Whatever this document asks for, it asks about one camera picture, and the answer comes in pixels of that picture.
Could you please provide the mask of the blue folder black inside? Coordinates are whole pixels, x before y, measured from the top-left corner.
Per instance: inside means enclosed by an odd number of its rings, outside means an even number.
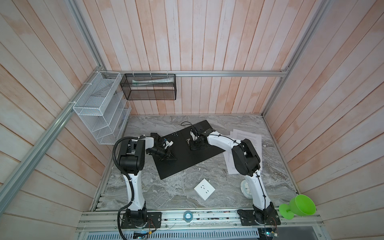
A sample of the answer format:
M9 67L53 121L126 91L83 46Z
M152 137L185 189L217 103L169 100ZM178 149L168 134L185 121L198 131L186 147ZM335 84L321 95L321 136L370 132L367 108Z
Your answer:
M191 150L187 143L187 140L191 139L190 131L193 128L204 132L211 127L209 122L204 120L164 137L155 137L158 141L155 143L156 146L164 147L166 141L173 142L170 158L163 160L159 156L153 156L161 180L224 152L223 149L208 144L202 146L200 150Z

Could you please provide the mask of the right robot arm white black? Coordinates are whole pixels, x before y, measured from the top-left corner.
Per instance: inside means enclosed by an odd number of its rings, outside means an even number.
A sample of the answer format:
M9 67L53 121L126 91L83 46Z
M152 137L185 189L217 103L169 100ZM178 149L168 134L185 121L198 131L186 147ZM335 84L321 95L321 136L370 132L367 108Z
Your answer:
M245 176L250 189L257 224L265 225L277 214L261 178L261 159L250 140L235 140L213 129L198 132L195 127L190 130L190 136L189 146L193 151L211 145L232 155L236 170Z

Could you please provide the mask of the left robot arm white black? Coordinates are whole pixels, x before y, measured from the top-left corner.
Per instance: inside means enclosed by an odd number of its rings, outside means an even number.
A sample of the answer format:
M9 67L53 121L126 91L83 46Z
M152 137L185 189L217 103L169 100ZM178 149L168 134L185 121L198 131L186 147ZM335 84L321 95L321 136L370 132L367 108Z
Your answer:
M118 211L118 227L150 228L146 201L142 190L142 170L145 166L145 157L150 155L161 161L175 160L172 154L171 140L162 140L157 133L149 137L123 137L113 148L113 162L121 172L126 182L129 203Z

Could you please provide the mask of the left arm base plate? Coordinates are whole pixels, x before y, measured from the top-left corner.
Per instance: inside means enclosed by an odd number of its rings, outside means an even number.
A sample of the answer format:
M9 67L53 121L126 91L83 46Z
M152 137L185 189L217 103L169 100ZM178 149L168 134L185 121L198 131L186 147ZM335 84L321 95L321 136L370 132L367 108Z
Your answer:
M123 214L122 229L159 229L162 222L161 212L127 211Z

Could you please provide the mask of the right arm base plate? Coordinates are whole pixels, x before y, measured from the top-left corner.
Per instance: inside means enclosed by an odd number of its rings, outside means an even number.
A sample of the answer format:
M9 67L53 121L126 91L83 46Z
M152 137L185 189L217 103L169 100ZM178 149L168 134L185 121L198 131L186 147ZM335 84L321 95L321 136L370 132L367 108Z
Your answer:
M237 210L242 226L276 226L281 224L279 215L275 209L265 211Z

